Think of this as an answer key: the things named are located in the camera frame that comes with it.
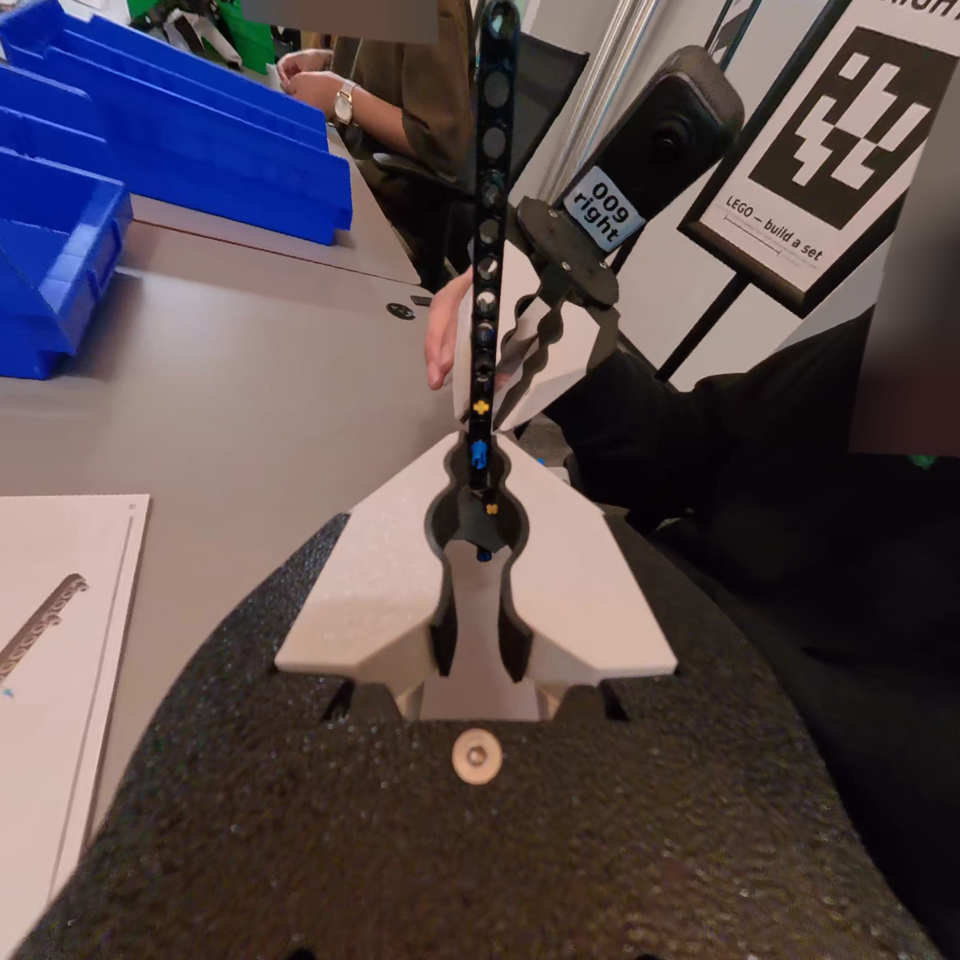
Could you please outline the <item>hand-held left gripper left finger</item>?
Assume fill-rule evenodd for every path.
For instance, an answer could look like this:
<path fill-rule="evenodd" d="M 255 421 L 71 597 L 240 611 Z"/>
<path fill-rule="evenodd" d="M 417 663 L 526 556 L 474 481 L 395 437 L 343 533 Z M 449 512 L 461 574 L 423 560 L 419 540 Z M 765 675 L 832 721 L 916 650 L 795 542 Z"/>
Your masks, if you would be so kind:
<path fill-rule="evenodd" d="M 380 686 L 399 714 L 420 719 L 424 687 L 448 675 L 458 635 L 450 561 L 453 520 L 433 533 L 436 502 L 452 490 L 444 437 L 350 512 L 274 658 L 285 673 Z"/>

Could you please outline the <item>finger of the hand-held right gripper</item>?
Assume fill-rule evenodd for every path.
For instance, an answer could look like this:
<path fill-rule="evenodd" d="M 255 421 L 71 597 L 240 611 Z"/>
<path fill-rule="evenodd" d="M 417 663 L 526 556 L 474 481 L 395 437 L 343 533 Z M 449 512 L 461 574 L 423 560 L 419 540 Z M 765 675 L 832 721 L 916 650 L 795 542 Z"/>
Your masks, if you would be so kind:
<path fill-rule="evenodd" d="M 529 422 L 586 375 L 599 325 L 583 307 L 558 307 L 540 321 L 537 333 L 498 390 L 496 433 Z"/>
<path fill-rule="evenodd" d="M 550 307 L 541 298 L 541 281 L 525 253 L 508 242 L 504 249 L 501 298 L 495 347 L 493 414 L 499 415 L 508 390 L 520 382 L 522 366 L 540 346 L 541 327 Z M 465 422 L 469 413 L 472 300 L 461 301 L 452 367 L 453 409 Z"/>

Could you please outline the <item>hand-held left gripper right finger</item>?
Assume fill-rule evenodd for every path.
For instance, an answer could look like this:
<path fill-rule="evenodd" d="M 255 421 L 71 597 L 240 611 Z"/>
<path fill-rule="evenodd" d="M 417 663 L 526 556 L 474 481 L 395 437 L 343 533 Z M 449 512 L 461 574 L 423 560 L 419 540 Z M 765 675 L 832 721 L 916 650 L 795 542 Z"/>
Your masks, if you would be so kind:
<path fill-rule="evenodd" d="M 507 437 L 496 444 L 498 533 L 509 548 L 500 657 L 548 721 L 573 688 L 672 675 L 676 654 L 603 510 Z"/>

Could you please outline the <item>long black toy beam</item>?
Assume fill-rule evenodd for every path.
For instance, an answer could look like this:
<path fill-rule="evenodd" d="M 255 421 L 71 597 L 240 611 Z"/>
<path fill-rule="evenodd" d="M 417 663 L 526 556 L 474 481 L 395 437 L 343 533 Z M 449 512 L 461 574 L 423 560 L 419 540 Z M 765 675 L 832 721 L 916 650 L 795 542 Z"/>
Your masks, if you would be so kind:
<path fill-rule="evenodd" d="M 466 415 L 475 469 L 486 467 L 492 444 L 520 32 L 521 18 L 514 2 L 486 2 L 479 24 L 476 68 L 475 224 Z"/>

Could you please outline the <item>white instruction booklet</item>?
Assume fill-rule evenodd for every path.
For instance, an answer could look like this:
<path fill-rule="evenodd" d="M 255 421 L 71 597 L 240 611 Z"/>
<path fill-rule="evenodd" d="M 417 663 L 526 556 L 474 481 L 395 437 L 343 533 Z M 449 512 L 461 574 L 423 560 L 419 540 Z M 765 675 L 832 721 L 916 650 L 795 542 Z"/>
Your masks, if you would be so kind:
<path fill-rule="evenodd" d="M 1 500 L 1 954 L 90 837 L 147 494 Z"/>

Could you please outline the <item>person's right forearm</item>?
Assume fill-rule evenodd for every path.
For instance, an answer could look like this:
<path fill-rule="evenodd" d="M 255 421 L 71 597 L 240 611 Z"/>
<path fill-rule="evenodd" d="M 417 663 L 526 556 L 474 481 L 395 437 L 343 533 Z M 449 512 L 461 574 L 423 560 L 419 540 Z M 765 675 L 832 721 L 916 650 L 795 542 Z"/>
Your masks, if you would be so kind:
<path fill-rule="evenodd" d="M 676 390 L 616 347 L 544 413 L 569 447 L 578 490 L 625 510 L 649 534 L 664 522 L 713 517 L 756 386 L 749 371 Z"/>

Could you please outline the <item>adjoining grey desk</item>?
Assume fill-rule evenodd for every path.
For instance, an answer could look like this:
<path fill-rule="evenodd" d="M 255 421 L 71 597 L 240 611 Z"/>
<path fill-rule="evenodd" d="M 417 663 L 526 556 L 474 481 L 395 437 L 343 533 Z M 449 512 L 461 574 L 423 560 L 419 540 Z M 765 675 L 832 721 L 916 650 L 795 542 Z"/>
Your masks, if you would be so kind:
<path fill-rule="evenodd" d="M 327 126 L 327 133 L 330 153 L 349 164 L 353 203 L 351 229 L 336 231 L 330 246 L 138 195 L 131 197 L 133 218 L 183 234 L 419 287 L 419 275 L 401 239 L 358 171 L 340 133 L 333 125 Z"/>

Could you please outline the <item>person's right hand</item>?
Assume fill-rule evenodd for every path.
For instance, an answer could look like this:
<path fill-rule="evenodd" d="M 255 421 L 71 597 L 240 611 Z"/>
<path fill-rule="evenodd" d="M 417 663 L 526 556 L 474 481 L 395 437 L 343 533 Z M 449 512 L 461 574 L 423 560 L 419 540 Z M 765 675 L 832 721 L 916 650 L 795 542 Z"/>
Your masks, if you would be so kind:
<path fill-rule="evenodd" d="M 427 384 L 433 392 L 444 386 L 453 368 L 460 308 L 472 290 L 473 271 L 467 270 L 451 279 L 432 297 L 424 340 L 424 362 Z"/>

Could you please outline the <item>marker sign on easel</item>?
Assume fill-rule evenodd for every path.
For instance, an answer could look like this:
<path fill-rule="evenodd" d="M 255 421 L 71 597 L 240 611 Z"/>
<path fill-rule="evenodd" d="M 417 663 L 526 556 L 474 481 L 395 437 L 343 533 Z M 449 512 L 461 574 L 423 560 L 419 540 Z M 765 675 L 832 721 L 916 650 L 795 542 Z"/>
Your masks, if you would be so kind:
<path fill-rule="evenodd" d="M 893 234 L 958 51 L 956 1 L 824 5 L 678 224 L 733 275 L 659 380 L 747 287 L 806 318 Z"/>

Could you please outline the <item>person's body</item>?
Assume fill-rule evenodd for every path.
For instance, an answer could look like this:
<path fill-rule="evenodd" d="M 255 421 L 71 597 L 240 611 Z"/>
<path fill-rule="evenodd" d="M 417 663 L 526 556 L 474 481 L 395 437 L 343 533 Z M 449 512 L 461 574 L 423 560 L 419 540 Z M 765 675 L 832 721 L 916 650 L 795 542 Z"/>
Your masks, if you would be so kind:
<path fill-rule="evenodd" d="M 762 652 L 870 857 L 958 958 L 958 459 L 848 450 L 873 312 L 744 371 L 711 519 L 626 521 Z"/>

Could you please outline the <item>blue plastic bin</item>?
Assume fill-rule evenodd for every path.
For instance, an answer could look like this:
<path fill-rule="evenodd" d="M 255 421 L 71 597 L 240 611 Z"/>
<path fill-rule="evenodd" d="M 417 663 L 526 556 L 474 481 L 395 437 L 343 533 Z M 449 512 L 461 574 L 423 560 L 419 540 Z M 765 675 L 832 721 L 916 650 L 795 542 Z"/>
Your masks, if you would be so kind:
<path fill-rule="evenodd" d="M 1 150 L 1 375 L 51 378 L 75 356 L 133 220 L 120 181 Z"/>
<path fill-rule="evenodd" d="M 354 219 L 324 114 L 57 1 L 2 16 L 8 62 L 88 95 L 131 193 L 330 246 Z"/>

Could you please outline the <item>green plastic bin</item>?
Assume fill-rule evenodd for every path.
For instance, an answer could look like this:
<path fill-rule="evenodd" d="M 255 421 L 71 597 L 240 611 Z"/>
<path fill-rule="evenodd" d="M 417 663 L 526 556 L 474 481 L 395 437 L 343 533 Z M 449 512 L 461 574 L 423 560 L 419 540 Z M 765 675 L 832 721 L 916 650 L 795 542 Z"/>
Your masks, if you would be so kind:
<path fill-rule="evenodd" d="M 272 28 L 245 18 L 234 1 L 127 1 L 131 25 L 175 49 L 268 77 L 276 64 Z"/>

